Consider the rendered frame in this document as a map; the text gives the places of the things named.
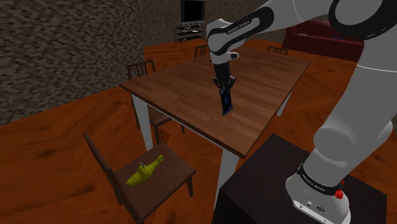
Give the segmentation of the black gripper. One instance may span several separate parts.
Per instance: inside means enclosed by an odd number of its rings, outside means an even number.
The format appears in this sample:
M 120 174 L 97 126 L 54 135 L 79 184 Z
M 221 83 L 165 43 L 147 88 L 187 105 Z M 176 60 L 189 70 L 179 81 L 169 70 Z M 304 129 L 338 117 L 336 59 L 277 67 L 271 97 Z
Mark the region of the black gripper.
M 223 84 L 219 80 L 228 80 L 226 83 L 226 90 L 230 91 L 233 87 L 236 78 L 230 75 L 230 64 L 229 62 L 225 62 L 222 64 L 215 64 L 214 71 L 216 73 L 216 77 L 212 79 L 213 83 L 217 86 L 219 93 L 223 93 Z

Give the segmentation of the wooden table with white legs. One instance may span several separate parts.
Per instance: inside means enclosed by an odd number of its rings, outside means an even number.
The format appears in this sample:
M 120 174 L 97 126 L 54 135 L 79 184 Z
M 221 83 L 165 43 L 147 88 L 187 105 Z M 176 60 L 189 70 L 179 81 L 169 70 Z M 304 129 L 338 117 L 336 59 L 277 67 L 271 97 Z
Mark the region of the wooden table with white legs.
M 231 89 L 232 107 L 225 115 L 208 55 L 120 83 L 133 98 L 139 136 L 147 150 L 153 147 L 150 108 L 221 148 L 218 187 L 232 176 L 239 159 L 245 159 L 262 140 L 310 65 L 308 59 L 254 48 L 240 47 L 238 52 L 240 57 L 230 61 L 237 81 Z

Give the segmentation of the dark wooden chair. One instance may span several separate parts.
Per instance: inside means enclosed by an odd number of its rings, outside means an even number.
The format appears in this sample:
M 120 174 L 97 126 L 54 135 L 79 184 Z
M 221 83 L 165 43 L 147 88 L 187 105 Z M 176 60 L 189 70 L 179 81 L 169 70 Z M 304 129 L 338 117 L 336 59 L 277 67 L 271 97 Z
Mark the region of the dark wooden chair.
M 275 47 L 275 46 L 269 46 L 269 47 L 267 48 L 267 51 L 268 51 L 268 52 L 273 51 L 274 53 L 281 53 L 281 54 L 285 54 L 285 55 L 288 54 L 288 50 L 287 50 L 287 49 L 278 48 L 278 47 Z
M 188 186 L 189 196 L 193 196 L 192 176 L 196 170 L 165 143 L 154 146 L 121 169 L 114 171 L 89 135 L 83 136 L 92 155 L 106 174 L 118 203 L 125 206 L 136 224 L 144 224 L 144 220 L 185 183 Z M 162 155 L 164 160 L 150 178 L 136 186 L 126 185 L 129 177 L 137 171 L 140 162 L 149 165 L 159 155 Z
M 128 80 L 132 79 L 132 68 L 135 67 L 137 70 L 137 75 L 138 76 L 143 76 L 145 74 L 148 73 L 147 70 L 147 65 L 150 65 L 153 72 L 156 71 L 155 69 L 155 65 L 154 65 L 154 61 L 153 60 L 147 60 L 147 61 L 143 61 L 143 62 L 138 62 L 135 64 L 130 64 L 127 66 L 127 77 Z M 155 133 L 155 139 L 156 139 L 156 143 L 159 144 L 160 143 L 160 138 L 159 138 L 159 126 L 171 121 L 171 119 L 162 114 L 161 112 L 149 107 L 148 108 L 148 116 L 149 116 L 149 121 L 150 124 L 153 126 L 154 128 L 154 133 Z
M 202 46 L 196 46 L 195 47 L 195 54 L 194 57 L 201 57 L 207 53 L 208 46 L 207 45 L 202 45 Z

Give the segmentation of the television on black stand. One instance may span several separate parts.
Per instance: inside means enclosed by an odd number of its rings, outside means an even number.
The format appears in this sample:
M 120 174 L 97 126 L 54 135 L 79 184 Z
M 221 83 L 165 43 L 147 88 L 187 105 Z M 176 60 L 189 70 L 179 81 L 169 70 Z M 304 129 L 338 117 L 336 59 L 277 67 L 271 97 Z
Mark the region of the television on black stand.
M 184 43 L 205 37 L 205 3 L 206 0 L 181 0 L 181 24 L 174 29 L 174 41 Z

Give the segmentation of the dark red sofa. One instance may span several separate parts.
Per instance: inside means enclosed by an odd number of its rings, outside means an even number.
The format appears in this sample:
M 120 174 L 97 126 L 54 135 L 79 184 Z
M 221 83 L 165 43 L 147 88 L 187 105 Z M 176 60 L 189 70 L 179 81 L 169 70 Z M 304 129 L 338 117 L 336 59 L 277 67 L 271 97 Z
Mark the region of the dark red sofa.
M 364 41 L 339 33 L 329 21 L 308 20 L 286 29 L 282 47 L 357 62 L 363 52 Z

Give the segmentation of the dark robot stand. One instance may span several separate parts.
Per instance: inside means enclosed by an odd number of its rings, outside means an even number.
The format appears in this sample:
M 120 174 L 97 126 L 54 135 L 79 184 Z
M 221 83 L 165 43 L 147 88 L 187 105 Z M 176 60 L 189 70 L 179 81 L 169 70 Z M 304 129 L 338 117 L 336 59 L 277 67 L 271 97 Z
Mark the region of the dark robot stand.
M 219 189 L 212 224 L 320 224 L 298 211 L 285 182 L 308 152 L 272 134 Z M 346 176 L 351 224 L 386 224 L 387 196 Z

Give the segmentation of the yellow banana-shaped toy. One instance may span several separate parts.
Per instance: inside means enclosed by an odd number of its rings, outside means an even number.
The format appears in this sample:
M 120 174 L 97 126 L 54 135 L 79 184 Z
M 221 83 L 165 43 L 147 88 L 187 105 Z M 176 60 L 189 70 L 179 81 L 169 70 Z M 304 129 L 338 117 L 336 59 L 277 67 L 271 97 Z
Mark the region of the yellow banana-shaped toy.
M 151 177 L 154 170 L 159 166 L 159 164 L 164 160 L 162 155 L 159 155 L 151 164 L 145 165 L 144 163 L 140 162 L 137 171 L 129 177 L 126 182 L 127 186 L 136 186 L 143 181 L 147 180 Z

